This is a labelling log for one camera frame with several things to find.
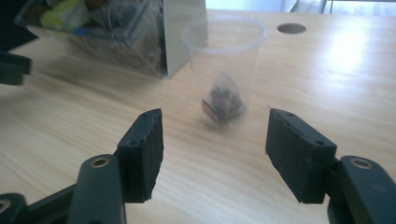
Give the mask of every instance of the clear plastic box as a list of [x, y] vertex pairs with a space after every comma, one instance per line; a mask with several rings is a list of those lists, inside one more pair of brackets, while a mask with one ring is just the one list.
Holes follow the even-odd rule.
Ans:
[[29, 0], [15, 22], [74, 55], [167, 76], [162, 0]]

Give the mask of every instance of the hole in table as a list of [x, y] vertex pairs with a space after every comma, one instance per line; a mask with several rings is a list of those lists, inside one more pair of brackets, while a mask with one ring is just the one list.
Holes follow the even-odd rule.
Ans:
[[288, 35], [297, 35], [306, 31], [306, 27], [298, 23], [286, 23], [279, 25], [277, 30]]

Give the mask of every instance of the small object in cup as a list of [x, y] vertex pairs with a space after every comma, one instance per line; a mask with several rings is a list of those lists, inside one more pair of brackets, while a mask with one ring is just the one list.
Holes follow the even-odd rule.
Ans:
[[222, 72], [216, 74], [207, 101], [202, 101], [202, 108], [208, 117], [219, 123], [236, 119], [246, 110], [235, 82]]

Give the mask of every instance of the wood grain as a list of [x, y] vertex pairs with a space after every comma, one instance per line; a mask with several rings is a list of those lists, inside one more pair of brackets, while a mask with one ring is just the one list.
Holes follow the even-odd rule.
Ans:
[[[66, 55], [51, 39], [16, 49], [34, 65], [23, 86], [0, 86], [0, 193], [33, 203], [75, 183], [85, 160], [112, 153], [158, 107], [164, 161], [152, 200], [127, 205], [131, 223], [328, 223], [327, 199], [298, 204], [265, 155], [269, 107], [326, 135], [338, 158], [368, 158], [396, 179], [396, 19], [249, 15], [269, 35], [246, 120], [224, 130], [205, 124], [188, 64], [159, 79]], [[278, 32], [287, 22], [307, 30]]]

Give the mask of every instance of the black plastic part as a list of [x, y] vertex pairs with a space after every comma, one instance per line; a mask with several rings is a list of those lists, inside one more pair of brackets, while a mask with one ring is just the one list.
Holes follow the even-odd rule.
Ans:
[[84, 161], [78, 174], [68, 224], [125, 223], [119, 162], [113, 155]]
[[324, 172], [336, 145], [290, 112], [270, 111], [266, 153], [300, 203], [323, 203]]
[[120, 162], [124, 201], [143, 203], [150, 199], [163, 161], [161, 109], [140, 115], [120, 140], [114, 155]]
[[31, 223], [66, 223], [75, 185], [62, 189], [49, 197], [29, 205]]
[[327, 207], [327, 216], [330, 224], [354, 224], [353, 216], [349, 208], [341, 208], [333, 200], [330, 200]]
[[8, 193], [0, 195], [0, 223], [30, 223], [26, 201], [21, 194]]
[[30, 74], [29, 58], [0, 51], [0, 83], [21, 85], [23, 75]]
[[380, 165], [345, 156], [338, 177], [356, 223], [396, 223], [395, 183]]

